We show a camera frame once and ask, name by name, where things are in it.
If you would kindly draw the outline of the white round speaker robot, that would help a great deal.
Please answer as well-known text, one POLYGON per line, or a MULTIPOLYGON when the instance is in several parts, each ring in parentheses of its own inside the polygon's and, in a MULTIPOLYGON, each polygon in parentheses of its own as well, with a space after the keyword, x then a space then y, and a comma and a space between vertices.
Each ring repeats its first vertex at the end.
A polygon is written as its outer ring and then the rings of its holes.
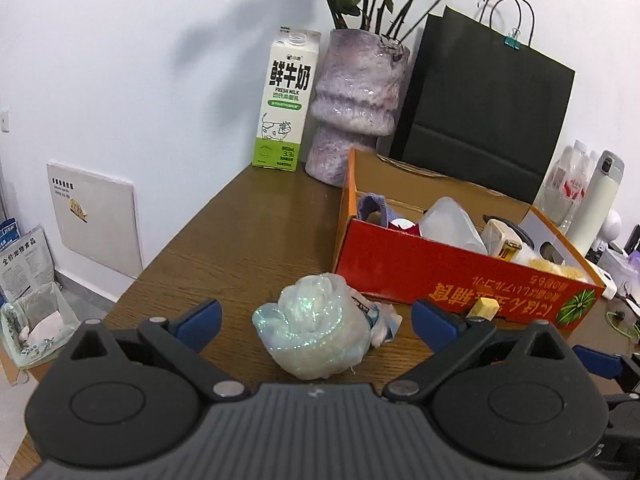
POLYGON ((610 244, 620 236, 621 230, 622 218, 620 218, 620 214, 616 210, 611 209, 600 227, 598 240, 602 244, 610 244))

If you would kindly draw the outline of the iridescent plastic bag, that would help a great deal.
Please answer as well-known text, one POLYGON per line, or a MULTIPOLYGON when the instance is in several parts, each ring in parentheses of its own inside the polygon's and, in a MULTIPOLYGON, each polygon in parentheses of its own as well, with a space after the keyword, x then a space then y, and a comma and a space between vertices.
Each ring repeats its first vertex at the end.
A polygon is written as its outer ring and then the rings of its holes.
POLYGON ((367 299, 338 274, 307 275, 276 302, 255 310, 252 322, 273 361, 301 380, 326 379, 361 363, 393 340, 402 316, 392 304, 367 299))

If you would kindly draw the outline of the white wall socket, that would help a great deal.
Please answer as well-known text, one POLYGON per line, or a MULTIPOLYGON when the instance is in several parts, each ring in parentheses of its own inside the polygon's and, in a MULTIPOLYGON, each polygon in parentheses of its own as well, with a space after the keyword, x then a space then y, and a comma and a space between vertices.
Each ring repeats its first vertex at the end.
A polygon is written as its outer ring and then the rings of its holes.
POLYGON ((0 112, 0 130, 5 133, 10 131, 10 114, 8 110, 0 112))

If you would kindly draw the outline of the clear cotton swab box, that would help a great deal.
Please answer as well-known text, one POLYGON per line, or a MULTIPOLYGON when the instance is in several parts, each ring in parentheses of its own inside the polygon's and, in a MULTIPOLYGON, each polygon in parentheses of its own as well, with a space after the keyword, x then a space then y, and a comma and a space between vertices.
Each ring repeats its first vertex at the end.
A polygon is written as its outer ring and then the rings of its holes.
POLYGON ((421 236, 427 240, 487 255, 486 246, 470 216, 451 197, 444 196, 436 200, 424 212, 418 226, 421 236))

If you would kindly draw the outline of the clear water bottle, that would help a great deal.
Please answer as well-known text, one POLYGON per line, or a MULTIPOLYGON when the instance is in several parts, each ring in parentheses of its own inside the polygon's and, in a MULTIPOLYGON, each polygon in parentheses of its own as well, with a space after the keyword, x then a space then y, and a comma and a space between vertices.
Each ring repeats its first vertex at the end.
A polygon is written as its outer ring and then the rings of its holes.
POLYGON ((585 195, 589 162, 587 145, 576 140, 564 148, 544 180, 541 211, 559 230, 585 195))

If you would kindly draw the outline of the pink wall charger plug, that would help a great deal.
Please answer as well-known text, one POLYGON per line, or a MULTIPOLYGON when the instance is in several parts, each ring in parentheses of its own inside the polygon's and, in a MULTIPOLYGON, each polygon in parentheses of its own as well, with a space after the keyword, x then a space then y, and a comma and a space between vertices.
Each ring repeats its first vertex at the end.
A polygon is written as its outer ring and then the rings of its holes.
POLYGON ((487 255, 502 261, 514 262, 524 247, 524 242, 514 229, 496 218, 486 221, 480 238, 486 247, 487 255))

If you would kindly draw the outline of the red orange cardboard box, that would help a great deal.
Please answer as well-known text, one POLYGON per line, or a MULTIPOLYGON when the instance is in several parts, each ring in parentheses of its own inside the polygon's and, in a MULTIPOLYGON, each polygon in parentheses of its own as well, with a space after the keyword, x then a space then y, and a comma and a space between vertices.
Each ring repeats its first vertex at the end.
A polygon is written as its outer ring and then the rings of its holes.
POLYGON ((360 292, 393 304, 428 299, 444 310, 469 311, 480 297, 498 301, 499 318, 528 323, 544 318, 574 330, 601 298, 604 283, 590 263, 537 208, 479 185, 433 174, 377 154, 347 157, 334 252, 335 273, 360 292), (572 280, 517 263, 362 220, 358 206, 376 194, 401 218, 418 221, 442 197, 455 200, 477 230, 487 216, 514 222, 536 246, 550 244, 580 271, 572 280))

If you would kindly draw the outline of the black paper shopping bag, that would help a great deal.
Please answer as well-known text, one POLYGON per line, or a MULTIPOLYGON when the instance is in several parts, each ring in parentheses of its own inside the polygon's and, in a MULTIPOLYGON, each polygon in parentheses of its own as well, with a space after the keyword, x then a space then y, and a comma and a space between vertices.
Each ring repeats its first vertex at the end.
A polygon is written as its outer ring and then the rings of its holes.
POLYGON ((390 157, 533 203, 575 73, 451 9, 430 16, 390 157))

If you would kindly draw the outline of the white floral tin box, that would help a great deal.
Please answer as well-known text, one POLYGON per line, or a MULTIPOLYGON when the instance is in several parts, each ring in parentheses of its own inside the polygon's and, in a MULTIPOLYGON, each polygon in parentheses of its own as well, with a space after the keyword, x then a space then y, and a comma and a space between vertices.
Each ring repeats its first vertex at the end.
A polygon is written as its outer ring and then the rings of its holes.
POLYGON ((634 285, 638 280, 638 272, 618 252, 605 248, 599 259, 598 266, 612 276, 620 295, 628 295, 634 291, 634 285))

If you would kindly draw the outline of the yellow white plush toy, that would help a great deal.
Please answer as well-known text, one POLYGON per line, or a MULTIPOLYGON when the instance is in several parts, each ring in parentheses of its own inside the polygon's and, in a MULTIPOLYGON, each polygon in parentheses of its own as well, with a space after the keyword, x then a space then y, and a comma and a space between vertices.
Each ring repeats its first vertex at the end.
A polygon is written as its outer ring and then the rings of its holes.
POLYGON ((562 278, 568 278, 569 280, 580 281, 588 283, 588 276, 583 270, 577 269, 574 266, 567 266, 562 263, 555 263, 542 258, 541 255, 533 252, 528 246, 524 246, 512 259, 513 263, 520 266, 527 266, 529 269, 534 269, 540 272, 547 272, 562 278))

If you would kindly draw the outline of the purple ceramic vase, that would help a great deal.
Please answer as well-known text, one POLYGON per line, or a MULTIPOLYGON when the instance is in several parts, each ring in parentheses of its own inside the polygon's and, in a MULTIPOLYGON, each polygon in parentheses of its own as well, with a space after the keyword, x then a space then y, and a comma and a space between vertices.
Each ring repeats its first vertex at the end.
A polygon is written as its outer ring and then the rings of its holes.
POLYGON ((349 152, 373 152, 395 131, 409 55, 403 44, 366 30, 332 30, 310 107, 317 130, 307 174, 339 188, 349 152))

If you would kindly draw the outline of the yellow sponge cube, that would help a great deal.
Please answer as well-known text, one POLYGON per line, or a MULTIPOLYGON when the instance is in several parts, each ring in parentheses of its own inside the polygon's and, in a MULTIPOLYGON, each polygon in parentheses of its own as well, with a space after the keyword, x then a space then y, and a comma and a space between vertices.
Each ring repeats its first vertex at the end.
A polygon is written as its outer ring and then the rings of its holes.
POLYGON ((495 298, 480 297, 466 316, 467 318, 484 318, 492 321, 500 310, 500 304, 495 298))

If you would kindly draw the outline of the white thermos bottle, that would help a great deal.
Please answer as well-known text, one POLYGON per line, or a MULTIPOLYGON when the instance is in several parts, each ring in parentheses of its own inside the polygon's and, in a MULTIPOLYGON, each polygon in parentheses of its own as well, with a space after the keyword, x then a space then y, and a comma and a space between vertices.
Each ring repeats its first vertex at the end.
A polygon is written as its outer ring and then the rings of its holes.
POLYGON ((625 172, 625 163, 611 151, 603 151, 585 197, 566 232, 566 238, 584 256, 613 206, 625 172))

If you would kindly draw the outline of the purple knitted cloth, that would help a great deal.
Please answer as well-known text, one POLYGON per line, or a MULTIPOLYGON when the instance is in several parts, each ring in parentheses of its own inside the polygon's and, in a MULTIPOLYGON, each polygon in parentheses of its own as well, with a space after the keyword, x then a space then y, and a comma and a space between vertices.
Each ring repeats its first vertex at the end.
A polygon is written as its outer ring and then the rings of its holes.
POLYGON ((400 214, 393 210, 383 195, 367 193, 358 202, 357 218, 387 228, 390 223, 400 218, 400 214))

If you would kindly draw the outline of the red artificial rose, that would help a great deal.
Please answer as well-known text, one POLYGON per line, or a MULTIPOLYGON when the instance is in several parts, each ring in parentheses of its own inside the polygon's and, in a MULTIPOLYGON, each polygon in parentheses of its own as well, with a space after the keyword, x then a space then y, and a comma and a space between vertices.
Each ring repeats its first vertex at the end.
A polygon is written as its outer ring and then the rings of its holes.
POLYGON ((392 220, 388 224, 388 227, 401 232, 413 233, 416 235, 420 234, 420 228, 414 222, 405 218, 396 218, 392 220))

